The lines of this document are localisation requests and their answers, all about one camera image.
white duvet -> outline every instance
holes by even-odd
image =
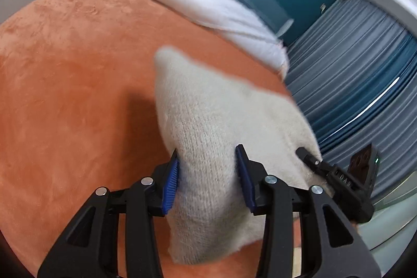
[[[282,41],[237,0],[156,0],[230,40],[285,78],[289,61]]]

silver rivet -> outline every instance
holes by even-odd
[[[314,185],[311,187],[311,192],[313,192],[316,195],[321,195],[323,193],[323,188],[318,185]]]
[[[148,186],[148,185],[151,185],[154,182],[154,180],[151,177],[145,177],[145,178],[142,178],[140,182],[142,183],[142,185]]]
[[[275,176],[266,176],[265,177],[265,182],[267,182],[268,184],[275,184],[278,181],[278,179]]]
[[[106,188],[98,188],[97,190],[95,190],[95,194],[97,196],[104,196],[106,193],[107,193]]]

knitted fabric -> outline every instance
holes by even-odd
[[[161,48],[155,65],[159,128],[168,151],[177,149],[180,158],[179,186],[167,216],[175,262],[216,260],[262,239],[265,218],[254,217],[243,201],[237,144],[290,186],[324,186],[295,155],[303,146],[321,159],[291,99],[199,65],[174,48]]]

orange blanket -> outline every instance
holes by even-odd
[[[153,0],[36,0],[0,37],[0,230],[33,274],[95,188],[127,188],[169,159],[154,103],[161,45],[287,93],[273,72]],[[181,267],[165,220],[155,222],[166,278],[255,275],[259,243]]]

triangular cutout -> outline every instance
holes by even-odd
[[[74,231],[67,238],[70,245],[81,246],[86,248],[90,242],[91,228],[95,215],[95,207],[90,207],[85,213],[83,219],[74,228]]]
[[[329,205],[323,207],[324,218],[326,220],[327,234],[329,235],[330,246],[338,248],[340,246],[353,243],[353,237],[345,228],[339,217],[334,213]]]

